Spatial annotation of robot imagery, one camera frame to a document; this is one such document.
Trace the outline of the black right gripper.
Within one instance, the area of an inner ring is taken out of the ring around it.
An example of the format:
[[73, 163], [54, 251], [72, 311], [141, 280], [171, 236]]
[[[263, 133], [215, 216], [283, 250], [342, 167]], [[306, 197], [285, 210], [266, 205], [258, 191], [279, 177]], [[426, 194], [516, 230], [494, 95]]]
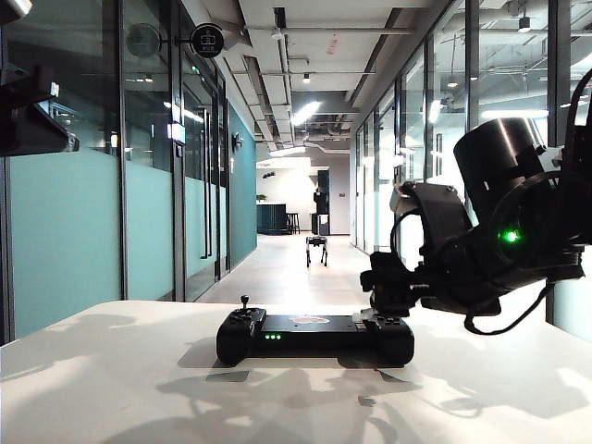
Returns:
[[364, 292], [371, 292], [371, 307], [380, 315], [407, 317], [418, 302], [427, 309], [460, 315], [494, 316], [501, 311], [499, 297], [487, 295], [483, 282], [453, 281], [424, 265], [411, 271], [396, 253], [372, 253], [370, 264], [371, 269], [360, 275], [360, 284]]

